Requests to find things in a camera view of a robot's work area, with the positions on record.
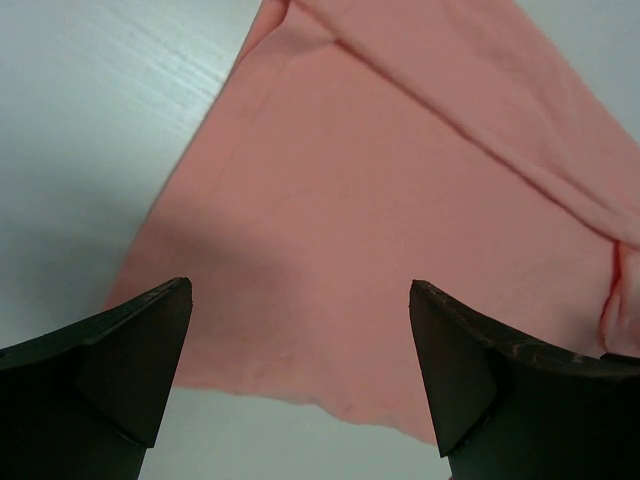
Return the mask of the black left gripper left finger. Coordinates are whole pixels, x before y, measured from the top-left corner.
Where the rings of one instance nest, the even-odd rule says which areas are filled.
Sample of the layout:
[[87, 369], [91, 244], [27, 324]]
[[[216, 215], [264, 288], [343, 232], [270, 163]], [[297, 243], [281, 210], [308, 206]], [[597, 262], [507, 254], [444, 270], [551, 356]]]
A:
[[191, 312], [192, 284], [175, 278], [2, 349], [2, 478], [138, 478]]

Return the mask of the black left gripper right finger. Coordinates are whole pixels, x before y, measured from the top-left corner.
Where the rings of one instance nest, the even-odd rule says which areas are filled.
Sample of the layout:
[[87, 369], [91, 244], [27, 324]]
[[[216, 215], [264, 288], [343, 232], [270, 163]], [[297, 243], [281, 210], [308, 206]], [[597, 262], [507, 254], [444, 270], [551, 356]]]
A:
[[425, 281], [410, 321], [440, 455], [455, 480], [639, 475], [639, 362], [551, 345]]

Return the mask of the light pink t shirt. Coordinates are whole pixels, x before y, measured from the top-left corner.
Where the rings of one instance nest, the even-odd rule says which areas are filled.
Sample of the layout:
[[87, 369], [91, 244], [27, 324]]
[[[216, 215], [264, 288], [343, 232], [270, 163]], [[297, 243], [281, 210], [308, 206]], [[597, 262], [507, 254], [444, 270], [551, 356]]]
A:
[[194, 307], [176, 381], [434, 441], [426, 280], [639, 352], [639, 148], [512, 1], [266, 1], [111, 289]]

